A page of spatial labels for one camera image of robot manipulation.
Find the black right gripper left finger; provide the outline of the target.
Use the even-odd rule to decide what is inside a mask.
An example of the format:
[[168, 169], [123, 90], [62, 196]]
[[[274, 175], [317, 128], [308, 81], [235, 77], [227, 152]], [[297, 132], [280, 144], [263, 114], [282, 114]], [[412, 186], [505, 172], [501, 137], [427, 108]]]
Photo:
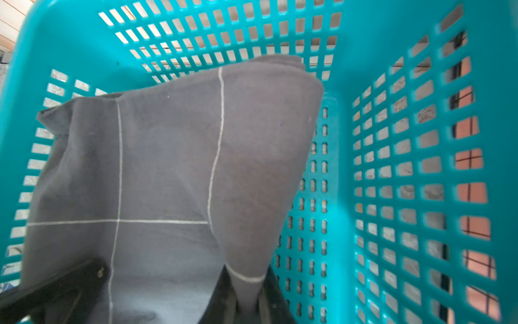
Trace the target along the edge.
[[88, 259], [30, 287], [1, 293], [1, 322], [86, 323], [109, 279], [102, 259]]

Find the dark grey checked pillowcase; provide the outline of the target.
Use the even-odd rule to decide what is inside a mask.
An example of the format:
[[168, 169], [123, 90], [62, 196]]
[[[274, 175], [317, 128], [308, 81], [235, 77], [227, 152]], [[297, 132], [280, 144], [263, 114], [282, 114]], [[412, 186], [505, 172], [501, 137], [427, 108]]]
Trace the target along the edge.
[[268, 55], [42, 110], [55, 140], [21, 287], [100, 257], [89, 323], [196, 323], [227, 270], [253, 319], [323, 94], [300, 58]]

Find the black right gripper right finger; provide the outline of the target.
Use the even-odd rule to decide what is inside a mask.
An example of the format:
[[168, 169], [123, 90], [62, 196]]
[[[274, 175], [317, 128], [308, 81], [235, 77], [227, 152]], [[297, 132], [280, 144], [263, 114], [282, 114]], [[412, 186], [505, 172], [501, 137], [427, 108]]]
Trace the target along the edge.
[[258, 296], [253, 315], [245, 315], [237, 303], [237, 296], [231, 284], [229, 272], [222, 269], [209, 304], [200, 323], [295, 323], [289, 305], [279, 287], [271, 268]]

